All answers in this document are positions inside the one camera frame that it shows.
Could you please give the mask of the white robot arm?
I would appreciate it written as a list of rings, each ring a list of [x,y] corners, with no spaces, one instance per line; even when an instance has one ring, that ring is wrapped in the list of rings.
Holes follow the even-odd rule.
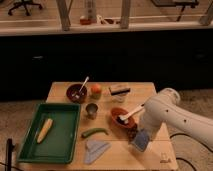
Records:
[[[172,88],[165,88],[144,103],[139,127],[153,139],[163,122],[170,124],[198,141],[213,146],[213,119],[189,112],[178,106],[181,98]]]

